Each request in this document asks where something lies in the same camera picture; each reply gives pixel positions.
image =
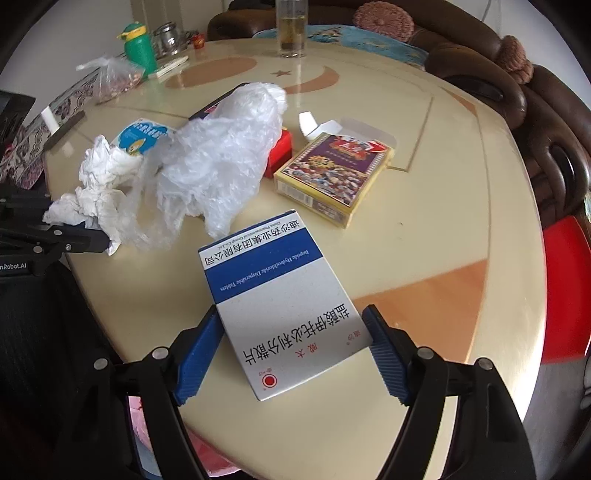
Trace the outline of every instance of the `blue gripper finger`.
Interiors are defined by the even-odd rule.
[[[196,332],[194,344],[189,346],[187,353],[183,354],[184,359],[178,367],[177,388],[173,393],[179,405],[183,405],[187,399],[197,394],[222,340],[224,329],[215,306],[209,309],[196,328]]]

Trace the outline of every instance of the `white wall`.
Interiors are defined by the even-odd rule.
[[[117,35],[131,22],[129,0],[59,0],[12,54],[0,73],[0,89],[37,99],[28,124],[88,73],[77,72],[77,65],[122,53]]]
[[[223,0],[178,0],[185,30],[207,32],[209,21],[224,10]]]
[[[488,2],[449,1],[477,18],[482,18]],[[519,38],[533,63],[552,71],[591,108],[591,85],[579,62],[552,23],[528,0],[492,0],[485,22],[501,37]]]

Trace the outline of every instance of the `floor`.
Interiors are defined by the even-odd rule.
[[[540,366],[534,395],[524,420],[537,480],[549,480],[577,438],[582,417],[585,359]]]

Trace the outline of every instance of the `red small box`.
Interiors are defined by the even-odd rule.
[[[279,170],[283,164],[291,158],[291,133],[287,128],[281,130],[281,138],[269,152],[267,169],[264,176],[268,179],[273,178],[273,174]]]

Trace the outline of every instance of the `red object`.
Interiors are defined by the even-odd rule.
[[[277,385],[277,377],[272,374],[267,374],[262,378],[262,384],[268,388],[273,388]]]
[[[273,174],[291,158],[291,133],[287,128],[281,130],[281,138],[269,152],[267,169],[264,176],[273,178]]]
[[[203,48],[205,46],[205,35],[202,33],[197,33],[191,37],[191,43],[193,44],[193,48],[196,50],[198,48]]]
[[[583,358],[591,339],[591,249],[573,216],[544,230],[548,307],[542,363]]]

